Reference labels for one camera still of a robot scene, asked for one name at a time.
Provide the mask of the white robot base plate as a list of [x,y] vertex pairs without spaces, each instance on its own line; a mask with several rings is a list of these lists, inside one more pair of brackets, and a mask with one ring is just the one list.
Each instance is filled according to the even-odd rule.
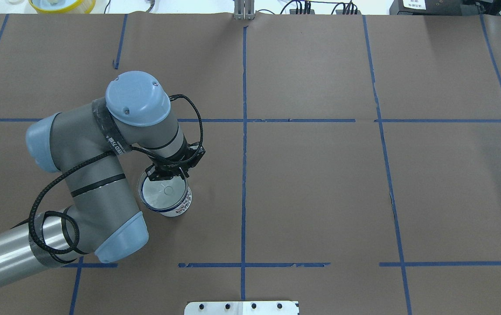
[[185,315],[299,315],[297,301],[193,301]]

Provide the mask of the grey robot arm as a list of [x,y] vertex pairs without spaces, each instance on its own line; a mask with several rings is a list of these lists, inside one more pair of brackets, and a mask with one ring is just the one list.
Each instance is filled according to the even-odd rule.
[[119,155],[140,152],[151,160],[150,181],[188,177],[205,154],[203,138],[189,144],[172,102],[151,74],[119,74],[90,104],[39,120],[26,132],[29,154],[60,175],[36,197],[28,218],[0,234],[0,287],[94,254],[115,263],[142,249],[147,224]]

